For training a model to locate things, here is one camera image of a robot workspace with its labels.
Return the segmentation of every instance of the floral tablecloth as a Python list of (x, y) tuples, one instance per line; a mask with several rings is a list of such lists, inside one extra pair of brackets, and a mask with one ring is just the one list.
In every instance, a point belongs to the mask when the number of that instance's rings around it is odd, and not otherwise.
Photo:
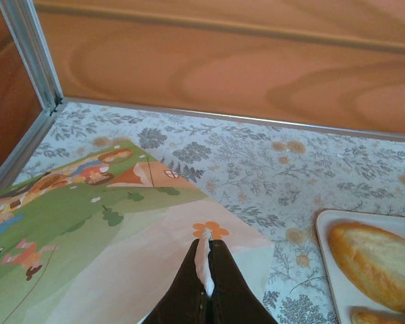
[(275, 243), (264, 305), (282, 324), (337, 323), (321, 209), (405, 216), (405, 142), (68, 103), (16, 183), (130, 139)]

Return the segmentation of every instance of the house window illustration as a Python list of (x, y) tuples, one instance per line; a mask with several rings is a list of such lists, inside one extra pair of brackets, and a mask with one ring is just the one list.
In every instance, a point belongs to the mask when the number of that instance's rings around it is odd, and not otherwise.
[(11, 209), (14, 209), (15, 207), (19, 206), (21, 204), (21, 201), (18, 199), (17, 201), (11, 202)]
[(173, 179), (179, 178), (178, 173), (175, 172), (175, 171), (172, 171), (172, 170), (165, 170), (164, 172), (165, 172), (165, 174), (167, 175), (167, 177), (169, 177), (169, 178), (173, 178)]

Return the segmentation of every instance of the metal frame edge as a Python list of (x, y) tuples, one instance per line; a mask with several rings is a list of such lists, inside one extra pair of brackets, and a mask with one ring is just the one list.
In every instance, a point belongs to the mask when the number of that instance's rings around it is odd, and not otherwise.
[(0, 0), (0, 10), (42, 109), (52, 113), (63, 98), (33, 0)]
[(346, 129), (346, 128), (334, 128), (334, 127), (327, 127), (327, 126), (299, 124), (299, 123), (292, 123), (292, 122), (288, 122), (288, 121), (278, 121), (278, 120), (244, 117), (244, 116), (237, 116), (237, 115), (226, 115), (226, 114), (221, 114), (221, 113), (208, 113), (208, 112), (204, 112), (204, 111), (193, 111), (193, 110), (185, 110), (185, 109), (166, 108), (166, 107), (155, 107), (155, 106), (137, 105), (137, 104), (130, 104), (130, 103), (117, 103), (117, 102), (113, 102), (113, 101), (81, 99), (81, 98), (74, 98), (74, 97), (64, 97), (63, 103), (89, 103), (92, 105), (119, 107), (119, 108), (144, 110), (144, 111), (154, 111), (154, 112), (158, 112), (158, 113), (172, 113), (175, 115), (187, 115), (187, 116), (193, 116), (193, 117), (225, 119), (225, 120), (231, 120), (233, 122), (258, 124), (258, 125), (265, 125), (265, 126), (272, 126), (272, 127), (292, 128), (292, 129), (297, 129), (297, 130), (308, 130), (308, 131), (312, 131), (312, 132), (332, 133), (332, 134), (339, 134), (339, 135), (344, 135), (344, 136), (354, 136), (354, 137), (361, 137), (361, 138), (374, 138), (374, 139), (379, 139), (379, 140), (392, 140), (392, 141), (398, 141), (398, 142), (405, 142), (405, 134), (374, 132), (374, 131), (366, 131), (366, 130), (350, 130), (350, 129)]

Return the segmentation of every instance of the cartoon house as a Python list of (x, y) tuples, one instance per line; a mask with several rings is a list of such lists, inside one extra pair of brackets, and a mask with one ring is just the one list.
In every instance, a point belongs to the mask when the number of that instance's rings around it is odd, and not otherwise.
[(192, 188), (195, 186), (170, 170), (161, 162), (138, 162), (111, 181), (108, 187), (174, 187)]

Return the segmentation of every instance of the baguette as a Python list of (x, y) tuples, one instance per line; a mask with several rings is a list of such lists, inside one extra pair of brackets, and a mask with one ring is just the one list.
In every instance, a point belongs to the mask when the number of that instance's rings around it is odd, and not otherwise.
[(405, 239), (358, 222), (329, 232), (331, 253), (345, 276), (370, 299), (405, 313)]
[(376, 314), (355, 312), (351, 316), (351, 324), (404, 324), (395, 319), (384, 319)]

